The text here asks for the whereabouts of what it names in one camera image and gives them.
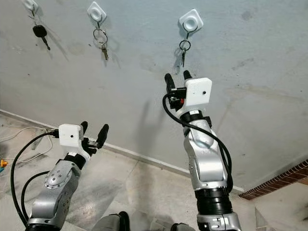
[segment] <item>wall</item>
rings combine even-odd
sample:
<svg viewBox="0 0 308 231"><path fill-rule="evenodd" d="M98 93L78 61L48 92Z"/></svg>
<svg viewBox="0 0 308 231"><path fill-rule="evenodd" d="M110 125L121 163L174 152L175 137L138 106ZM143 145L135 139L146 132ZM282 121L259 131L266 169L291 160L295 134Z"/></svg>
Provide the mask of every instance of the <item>wall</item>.
<svg viewBox="0 0 308 231"><path fill-rule="evenodd" d="M250 188L307 157L308 2L97 0L108 17L109 61L93 46L90 0L37 0L51 51L19 0L0 3L0 108L43 123L90 123L94 137L186 168L181 126L163 112L163 77L182 84L177 21L204 20L185 69L213 80L207 108Z"/></svg>

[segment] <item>wire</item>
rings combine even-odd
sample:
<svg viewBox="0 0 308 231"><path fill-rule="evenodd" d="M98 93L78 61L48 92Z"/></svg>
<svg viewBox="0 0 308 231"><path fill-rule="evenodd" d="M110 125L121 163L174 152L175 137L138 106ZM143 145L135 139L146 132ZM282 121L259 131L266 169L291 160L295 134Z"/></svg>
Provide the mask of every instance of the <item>wire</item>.
<svg viewBox="0 0 308 231"><path fill-rule="evenodd" d="M49 171L40 172L40 173L38 173L38 174L32 176L32 177L25 183L25 185L24 185L24 187L23 187L23 190L22 190L22 192L21 192L21 203L20 203L20 204L21 204L21 209L22 209L22 211L23 211L23 214L24 214L24 217L25 217L26 220L29 220L29 216L28 216L28 214L27 214L26 207L25 207L25 192L26 192L27 186L28 186L28 184L29 184L33 179L35 179L36 177L39 177L39 176L41 176L41 175L45 175L45 174L47 174L47 173L49 173Z"/></svg>
<svg viewBox="0 0 308 231"><path fill-rule="evenodd" d="M41 129L41 130L44 130L45 132L47 132L47 129L45 129L45 128L27 127L27 128L21 129L20 131L18 131L18 132L17 132L16 134L14 134L14 135L0 138L0 142L9 141L9 140L15 138L15 137L16 137L20 132L22 132L23 130L26 130L26 129L29 129L29 128ZM43 155L43 154L49 152L49 151L52 149L52 141L51 141L51 139L50 139L49 136L48 136L48 141L49 141L50 147L49 147L46 151L43 151L42 153L39 153L38 155L34 156L33 158L31 158L31 159L29 159L29 160L19 160L19 162L28 163L28 162L34 160L35 158L39 157L40 155ZM14 158L2 158L2 159L3 159L3 160L14 160Z"/></svg>
<svg viewBox="0 0 308 231"><path fill-rule="evenodd" d="M218 145L219 145L219 150L221 152L221 158L222 158L222 162L225 166L225 169L227 171L227 189L228 189L228 192L231 192L232 188L233 188L233 179L232 179L232 176L231 176L231 170L232 170L232 160L231 160L231 156L230 156L230 153L227 149L227 147L225 146L225 144L218 138L216 137L215 135L213 135L211 132L209 131L206 131L202 128L199 128L195 125L192 125L192 124L189 124L189 123L186 123L186 122L183 122L181 121L180 119L176 118L170 111L169 109L167 108L167 105L166 105L166 99L167 97L169 96L172 96L174 95L174 93L167 93L166 95L164 95L163 97L163 107L164 107L164 110L165 112L176 122L178 122L179 124L182 124L183 126L185 127L189 127L189 128L192 128L192 129L195 129L195 130L198 130L200 132L203 132L204 134L208 135L209 137L213 138L214 140L216 140L218 142Z"/></svg>
<svg viewBox="0 0 308 231"><path fill-rule="evenodd" d="M19 207L19 204L18 204L18 201L17 201L17 198L16 198L16 192L15 192L15 184L14 184L14 171L15 171L15 165L16 165L16 162L18 160L18 158L20 157L20 155L23 153L23 151L30 145L32 144L34 141L36 141L37 139L43 137L43 136L48 136L48 135L53 135L54 132L51 131L51 132L46 132L46 133L43 133L43 134L40 134L38 135L37 137L33 138L29 143L27 143L20 151L19 153L17 154L17 156L15 157L13 163L12 163L12 167L11 167L11 192L12 192L12 198L13 198L13 201L14 201L14 205L15 205L15 208L17 210L17 213L21 219L21 221L23 222L24 226L26 226L27 224L27 221Z"/></svg>

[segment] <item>tile floor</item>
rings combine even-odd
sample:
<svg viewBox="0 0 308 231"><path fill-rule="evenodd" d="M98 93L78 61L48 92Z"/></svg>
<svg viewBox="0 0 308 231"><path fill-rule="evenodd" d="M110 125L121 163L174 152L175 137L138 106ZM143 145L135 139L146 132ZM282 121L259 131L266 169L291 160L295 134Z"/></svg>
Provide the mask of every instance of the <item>tile floor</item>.
<svg viewBox="0 0 308 231"><path fill-rule="evenodd" d="M0 139L16 133L21 128L32 126L3 115L0 115L1 125ZM10 141L0 142L0 157L14 157L35 135L35 129L27 129ZM52 143L53 149L48 153L29 163L16 165L15 187L18 198L27 179L38 172L50 170L56 161L63 157L58 140L52 139ZM26 150L21 159L35 156L48 147L47 138L43 138L36 150ZM0 173L1 230L24 230L13 206L9 172L10 165ZM28 213L42 187L42 178L43 176L35 179L28 187L25 197ZM239 215L243 231L255 231L255 203L235 194L231 194L231 201L234 211ZM258 209L263 213L266 202L261 200L259 203ZM102 216L122 210L130 215L132 231L167 231L175 222L187 223L198 230L196 199L189 178L101 149L82 170L79 186L72 198L62 230L90 231Z"/></svg>

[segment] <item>key ring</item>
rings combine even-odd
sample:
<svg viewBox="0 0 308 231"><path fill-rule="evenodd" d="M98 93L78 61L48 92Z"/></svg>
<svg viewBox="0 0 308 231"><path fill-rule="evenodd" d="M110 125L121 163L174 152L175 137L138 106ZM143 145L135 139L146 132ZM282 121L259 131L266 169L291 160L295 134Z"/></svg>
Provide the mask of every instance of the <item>key ring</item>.
<svg viewBox="0 0 308 231"><path fill-rule="evenodd" d="M100 41L100 40L95 36L95 31L98 31L98 33L100 33L100 31L101 31L101 32L104 34L104 36L106 37L106 41ZM106 32L103 31L102 29L96 28L95 30L93 30L93 36L94 36L95 40L96 40L98 43L100 43L101 45L107 44L107 42L108 42L108 36L107 36Z"/></svg>
<svg viewBox="0 0 308 231"><path fill-rule="evenodd" d="M182 47L182 44L183 44L183 46L185 46L185 43L188 43L188 45L189 45L189 47L186 49L185 47ZM185 51L188 51L190 48L191 48L191 42L189 42L187 39L184 39L184 40L182 40L181 42L180 42L180 44L179 44L179 47L180 47L180 49L183 51L183 50L185 50Z"/></svg>

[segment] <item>key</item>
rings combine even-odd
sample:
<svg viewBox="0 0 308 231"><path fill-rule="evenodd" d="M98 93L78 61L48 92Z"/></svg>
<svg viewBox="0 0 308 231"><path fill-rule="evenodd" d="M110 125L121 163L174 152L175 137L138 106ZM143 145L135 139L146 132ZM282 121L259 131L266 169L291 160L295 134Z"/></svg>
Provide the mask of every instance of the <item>key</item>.
<svg viewBox="0 0 308 231"><path fill-rule="evenodd" d="M182 66L184 67L184 62L185 62L185 55L186 55L186 49L184 48L182 51Z"/></svg>
<svg viewBox="0 0 308 231"><path fill-rule="evenodd" d="M102 43L102 52L104 53L105 55L105 59L108 60L108 54L107 54L107 49L106 49L106 45L104 43Z"/></svg>
<svg viewBox="0 0 308 231"><path fill-rule="evenodd" d="M42 38L43 42L47 46L47 49L50 51L50 47L48 46L47 40L45 39L45 36L47 35L45 27L43 27L42 25L35 25L32 29L35 36L38 38Z"/></svg>

